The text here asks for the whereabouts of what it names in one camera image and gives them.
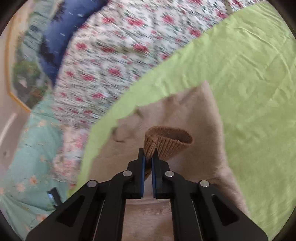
brown sock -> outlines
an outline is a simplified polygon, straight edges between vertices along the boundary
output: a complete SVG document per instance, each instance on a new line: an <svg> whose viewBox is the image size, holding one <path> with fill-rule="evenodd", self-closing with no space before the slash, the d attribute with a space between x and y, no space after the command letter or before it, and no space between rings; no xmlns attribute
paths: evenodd
<svg viewBox="0 0 296 241"><path fill-rule="evenodd" d="M193 137L180 128L154 126L145 133L145 180L151 173L151 158L157 149L160 160L166 161L191 146Z"/></svg>

metal screw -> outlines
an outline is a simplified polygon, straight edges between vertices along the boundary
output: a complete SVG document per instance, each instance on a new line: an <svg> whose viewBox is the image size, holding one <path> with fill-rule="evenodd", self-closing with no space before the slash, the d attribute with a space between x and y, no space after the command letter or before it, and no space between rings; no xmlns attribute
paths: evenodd
<svg viewBox="0 0 296 241"><path fill-rule="evenodd" d="M95 186L96 186L96 181L95 181L95 180L90 180L90 181L88 181L87 186L88 186L89 188L93 188L93 187L95 187Z"/></svg>
<svg viewBox="0 0 296 241"><path fill-rule="evenodd" d="M200 181L200 185L204 188L208 187L210 183L207 180L202 180Z"/></svg>
<svg viewBox="0 0 296 241"><path fill-rule="evenodd" d="M172 171L166 171L166 172L165 172L165 175L166 175L167 177L172 177L172 176L174 175L174 172L172 172Z"/></svg>
<svg viewBox="0 0 296 241"><path fill-rule="evenodd" d="M130 177L133 173L129 170L126 170L122 173L122 175L124 175L125 177Z"/></svg>

painting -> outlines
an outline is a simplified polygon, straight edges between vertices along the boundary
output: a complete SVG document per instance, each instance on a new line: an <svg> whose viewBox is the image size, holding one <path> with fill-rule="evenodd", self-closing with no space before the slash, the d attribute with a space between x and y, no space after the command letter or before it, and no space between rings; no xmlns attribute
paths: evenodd
<svg viewBox="0 0 296 241"><path fill-rule="evenodd" d="M61 0L28 0L13 16L6 40L5 71L9 95L30 111L50 88L38 54L42 33Z"/></svg>

wrinkled fabric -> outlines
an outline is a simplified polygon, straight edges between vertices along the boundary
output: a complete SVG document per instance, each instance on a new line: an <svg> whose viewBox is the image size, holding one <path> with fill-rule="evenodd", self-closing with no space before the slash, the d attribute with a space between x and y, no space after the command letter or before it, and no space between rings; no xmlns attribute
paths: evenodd
<svg viewBox="0 0 296 241"><path fill-rule="evenodd" d="M137 159L145 132L152 126L181 128L190 133L194 139L192 145L166 160L170 170L189 181L208 180L215 184L248 215L243 195L227 163L223 125L207 82L138 107L118 120L118 126L94 159L89 178L104 182L125 170L130 161ZM144 186L141 200L127 200L122 240L173 240L170 200L153 198L151 175Z"/></svg>

green sheet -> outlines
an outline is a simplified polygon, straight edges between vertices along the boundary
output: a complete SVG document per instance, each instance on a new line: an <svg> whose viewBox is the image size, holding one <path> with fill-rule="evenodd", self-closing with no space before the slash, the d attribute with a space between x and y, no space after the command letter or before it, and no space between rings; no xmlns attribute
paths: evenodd
<svg viewBox="0 0 296 241"><path fill-rule="evenodd" d="M93 126L78 188L117 119L208 80L229 165L251 218L271 240L296 204L295 58L296 41L269 3L234 13L144 75Z"/></svg>

